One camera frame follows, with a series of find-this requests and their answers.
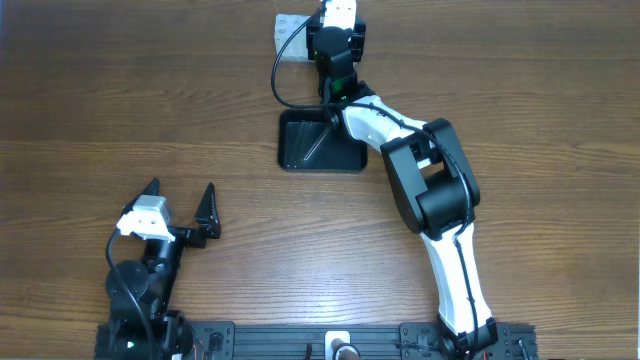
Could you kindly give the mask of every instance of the wooden table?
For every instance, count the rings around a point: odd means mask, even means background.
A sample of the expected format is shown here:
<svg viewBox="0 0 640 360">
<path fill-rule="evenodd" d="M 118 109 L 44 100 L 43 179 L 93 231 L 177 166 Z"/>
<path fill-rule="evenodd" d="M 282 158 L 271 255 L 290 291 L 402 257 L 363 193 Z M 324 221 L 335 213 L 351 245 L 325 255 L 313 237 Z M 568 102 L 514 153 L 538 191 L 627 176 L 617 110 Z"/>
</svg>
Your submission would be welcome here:
<svg viewBox="0 0 640 360">
<path fill-rule="evenodd" d="M 88 358 L 104 247 L 158 176 L 176 224 L 216 184 L 223 236 L 189 250 L 173 307 L 239 324 L 434 321 L 424 245 L 380 156 L 356 175 L 276 163 L 278 13 L 303 0 L 6 0 L 0 43 L 0 356 Z M 358 73 L 456 126 L 482 191 L 475 254 L 500 321 L 540 355 L 634 358 L 640 3 L 360 1 Z M 282 95 L 317 101 L 310 65 Z M 116 257 L 138 258 L 121 240 Z"/>
</svg>

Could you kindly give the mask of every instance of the table surface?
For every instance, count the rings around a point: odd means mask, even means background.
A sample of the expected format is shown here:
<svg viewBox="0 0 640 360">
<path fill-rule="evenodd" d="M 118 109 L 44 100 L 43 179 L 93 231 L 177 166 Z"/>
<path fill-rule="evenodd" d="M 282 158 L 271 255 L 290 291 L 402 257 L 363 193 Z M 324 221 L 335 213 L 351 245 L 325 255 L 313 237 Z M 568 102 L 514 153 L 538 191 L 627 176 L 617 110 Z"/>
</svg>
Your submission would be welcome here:
<svg viewBox="0 0 640 360">
<path fill-rule="evenodd" d="M 424 244 L 381 158 L 276 163 L 278 13 L 315 1 L 6 0 L 0 42 L 0 356 L 88 358 L 109 315 L 104 247 L 154 176 L 189 224 L 209 181 L 220 240 L 188 250 L 173 308 L 238 324 L 434 321 Z M 360 1 L 361 79 L 446 117 L 482 191 L 475 255 L 500 321 L 540 355 L 635 358 L 640 2 Z M 317 74 L 279 88 L 316 102 Z M 122 239 L 117 259 L 143 243 Z"/>
</svg>

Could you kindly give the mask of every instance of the black cable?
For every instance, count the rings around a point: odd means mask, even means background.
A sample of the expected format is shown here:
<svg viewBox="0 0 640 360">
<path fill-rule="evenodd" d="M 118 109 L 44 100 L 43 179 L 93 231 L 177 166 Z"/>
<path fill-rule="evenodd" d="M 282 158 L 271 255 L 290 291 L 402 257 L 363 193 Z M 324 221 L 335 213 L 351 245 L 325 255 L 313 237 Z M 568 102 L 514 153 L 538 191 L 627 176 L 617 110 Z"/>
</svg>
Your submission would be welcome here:
<svg viewBox="0 0 640 360">
<path fill-rule="evenodd" d="M 325 10 L 325 7 L 324 7 L 324 3 L 323 3 L 323 7 L 318 9 L 318 10 L 316 10 L 316 12 L 313 15 L 311 15 L 309 17 L 309 19 L 307 19 L 305 22 L 303 22 L 302 25 L 300 25 L 300 27 L 298 27 L 291 34 L 291 36 L 289 36 L 287 41 L 285 41 L 285 43 L 282 45 L 282 48 L 280 48 L 280 51 L 278 52 L 278 55 L 276 56 L 276 60 L 273 63 L 273 69 L 271 71 L 271 91 L 273 92 L 273 96 L 276 98 L 276 100 L 278 100 L 278 102 L 280 104 L 282 104 L 282 105 L 284 105 L 284 106 L 286 106 L 288 108 L 291 108 L 291 109 L 309 109 L 310 110 L 310 109 L 326 109 L 328 107 L 329 108 L 346 109 L 349 106 L 354 106 L 354 107 L 361 107 L 361 108 L 365 108 L 365 109 L 375 110 L 375 111 L 379 112 L 380 114 L 388 117 L 391 121 L 396 123 L 399 127 L 403 128 L 403 129 L 407 129 L 407 130 L 413 130 L 415 133 L 417 133 L 420 136 L 426 138 L 428 141 L 430 141 L 447 158 L 447 160 L 449 160 L 449 164 L 458 173 L 458 176 L 460 177 L 460 182 L 462 184 L 462 188 L 464 189 L 465 200 L 466 200 L 465 204 L 464 204 L 464 217 L 463 217 L 463 220 L 462 220 L 462 225 L 460 226 L 460 229 L 458 229 L 458 231 L 456 231 L 456 233 L 453 235 L 453 243 L 454 243 L 456 249 L 458 250 L 458 256 L 460 257 L 460 265 L 462 266 L 462 274 L 464 276 L 465 285 L 467 287 L 467 296 L 468 296 L 469 304 L 471 305 L 471 313 L 473 315 L 474 345 L 469 350 L 469 355 L 470 355 L 469 358 L 473 359 L 473 355 L 476 352 L 476 349 L 478 348 L 478 314 L 476 312 L 475 300 L 473 299 L 473 294 L 471 292 L 471 284 L 470 284 L 470 281 L 469 281 L 469 274 L 467 272 L 467 266 L 466 266 L 466 263 L 464 261 L 464 255 L 462 253 L 462 245 L 460 244 L 460 241 L 458 240 L 458 236 L 460 236 L 467 229 L 467 227 L 469 226 L 469 220 L 471 219 L 471 209 L 473 208 L 473 202 L 472 202 L 472 199 L 471 199 L 471 191 L 469 190 L 469 184 L 467 183 L 463 172 L 460 170 L 460 167 L 458 166 L 458 163 L 453 158 L 451 153 L 449 153 L 449 151 L 446 149 L 446 147 L 444 147 L 433 135 L 429 134 L 428 132 L 424 131 L 423 129 L 420 129 L 420 128 L 405 124 L 404 121 L 396 118 L 389 111 L 387 111 L 387 110 L 385 110 L 383 108 L 380 108 L 378 106 L 375 106 L 373 104 L 363 104 L 363 103 L 329 103 L 329 104 L 304 104 L 304 105 L 291 104 L 291 103 L 285 101 L 284 99 L 282 99 L 280 97 L 280 95 L 278 94 L 278 91 L 276 90 L 276 73 L 278 71 L 278 65 L 280 65 L 280 59 L 282 58 L 282 54 L 284 54 L 284 51 L 286 50 L 287 46 L 289 46 L 289 43 L 291 43 L 291 41 L 295 38 L 295 36 L 298 35 L 298 33 L 300 31 L 302 31 L 302 29 L 304 29 L 316 16 L 319 16 L 324 10 Z"/>
<path fill-rule="evenodd" d="M 118 229 L 113 230 L 113 234 L 111 234 L 111 237 L 107 242 L 107 250 L 106 250 L 107 263 L 109 264 L 111 271 L 113 271 L 113 276 L 115 277 L 116 282 L 118 283 L 118 285 L 120 285 L 120 288 L 124 291 L 124 293 L 127 294 L 127 298 L 131 300 L 131 303 L 133 304 L 133 306 L 136 309 L 136 312 L 138 313 L 138 316 L 140 316 L 140 320 L 142 321 L 142 326 L 144 326 L 144 331 L 147 334 L 147 340 L 149 341 L 149 360 L 154 360 L 153 354 L 156 348 L 156 341 L 155 341 L 155 338 L 153 337 L 153 330 L 151 329 L 151 324 L 149 323 L 149 320 L 144 316 L 144 313 L 142 312 L 142 309 L 140 308 L 138 301 L 131 293 L 131 290 L 129 290 L 127 283 L 124 282 L 124 279 L 122 278 L 122 274 L 120 274 L 120 271 L 118 270 L 118 268 L 113 264 L 113 258 L 111 257 L 111 247 L 113 246 L 113 243 L 116 241 L 116 238 L 118 237 L 118 235 L 120 235 L 120 231 Z"/>
</svg>

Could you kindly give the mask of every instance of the wood grain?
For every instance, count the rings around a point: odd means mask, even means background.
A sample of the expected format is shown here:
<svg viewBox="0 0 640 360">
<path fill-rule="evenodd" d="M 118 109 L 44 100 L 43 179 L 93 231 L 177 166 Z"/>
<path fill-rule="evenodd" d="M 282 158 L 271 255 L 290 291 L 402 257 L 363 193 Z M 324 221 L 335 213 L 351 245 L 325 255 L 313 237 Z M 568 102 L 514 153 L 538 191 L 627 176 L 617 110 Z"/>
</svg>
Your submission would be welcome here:
<svg viewBox="0 0 640 360">
<path fill-rule="evenodd" d="M 424 245 L 380 157 L 355 175 L 276 164 L 277 13 L 302 0 L 5 0 L 0 26 L 0 356 L 89 358 L 108 318 L 104 245 L 153 177 L 223 236 L 188 251 L 173 307 L 240 324 L 433 321 Z M 640 3 L 360 1 L 360 78 L 453 121 L 477 174 L 475 254 L 501 321 L 542 358 L 635 358 Z M 285 64 L 282 95 L 315 101 Z M 118 259 L 141 254 L 120 241 Z"/>
</svg>

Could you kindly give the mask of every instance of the white robotic arm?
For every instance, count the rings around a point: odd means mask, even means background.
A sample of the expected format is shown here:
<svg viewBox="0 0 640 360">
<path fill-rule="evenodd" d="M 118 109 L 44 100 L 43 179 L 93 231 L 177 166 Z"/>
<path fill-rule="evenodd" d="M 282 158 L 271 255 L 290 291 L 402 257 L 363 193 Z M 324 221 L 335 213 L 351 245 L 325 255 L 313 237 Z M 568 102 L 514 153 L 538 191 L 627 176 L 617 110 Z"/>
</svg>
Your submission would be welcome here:
<svg viewBox="0 0 640 360">
<path fill-rule="evenodd" d="M 405 124 L 422 128 L 426 122 L 409 119 L 382 103 L 378 96 L 363 97 L 356 103 L 372 104 L 384 109 Z M 374 149 L 381 151 L 381 146 L 397 138 L 413 135 L 412 130 L 401 128 L 388 117 L 379 112 L 361 107 L 347 107 L 343 110 L 344 125 L 354 139 L 362 140 Z M 416 162 L 417 168 L 430 164 L 429 159 Z M 442 233 L 439 240 L 429 238 L 424 232 L 420 233 L 424 241 L 431 265 L 438 285 L 440 297 L 439 313 L 442 321 L 454 333 L 471 333 L 474 331 L 473 316 L 469 305 L 464 274 L 453 235 L 460 228 L 457 226 Z M 475 299 L 475 307 L 480 326 L 491 318 L 491 311 L 487 306 L 482 291 L 473 255 L 473 224 L 469 225 L 458 237 L 465 258 L 471 291 Z"/>
</svg>

